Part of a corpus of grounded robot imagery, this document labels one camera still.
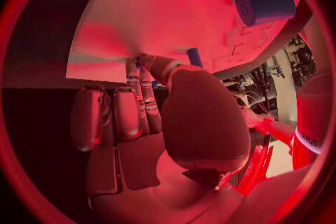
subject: circular window rim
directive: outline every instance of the circular window rim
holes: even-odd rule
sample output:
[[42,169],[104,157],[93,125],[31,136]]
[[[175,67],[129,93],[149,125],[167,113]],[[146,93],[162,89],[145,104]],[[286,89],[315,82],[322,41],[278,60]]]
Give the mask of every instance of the circular window rim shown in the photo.
[[[4,59],[11,34],[15,29],[16,22],[30,0],[8,0],[0,16],[0,71],[3,71]],[[336,43],[333,38],[325,11],[319,6],[319,0],[307,0],[314,12],[318,23],[325,36],[330,55],[332,70],[336,70]],[[1,74],[0,86],[3,83]],[[333,94],[336,96],[336,75],[333,73]],[[15,151],[11,145],[3,117],[2,96],[0,96],[0,164],[1,168],[13,187],[16,194],[21,198],[24,205],[42,223],[75,223],[61,211],[56,209],[37,189],[23,170]],[[336,110],[332,111],[328,133],[323,145],[322,153],[313,163],[298,188],[282,204],[281,208],[273,216],[272,222],[278,222],[291,215],[291,212],[301,209],[307,210],[314,199],[323,189],[328,177],[335,169],[335,157],[332,152],[336,147]]]

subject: blue cylinder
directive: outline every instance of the blue cylinder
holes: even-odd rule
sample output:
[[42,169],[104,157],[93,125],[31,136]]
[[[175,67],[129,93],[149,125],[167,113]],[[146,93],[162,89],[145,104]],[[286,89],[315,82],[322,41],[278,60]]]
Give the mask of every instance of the blue cylinder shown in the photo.
[[294,0],[236,0],[236,8],[248,26],[288,20],[296,12]]
[[188,54],[188,58],[192,66],[199,66],[203,68],[198,49],[189,49],[186,51],[186,53]]

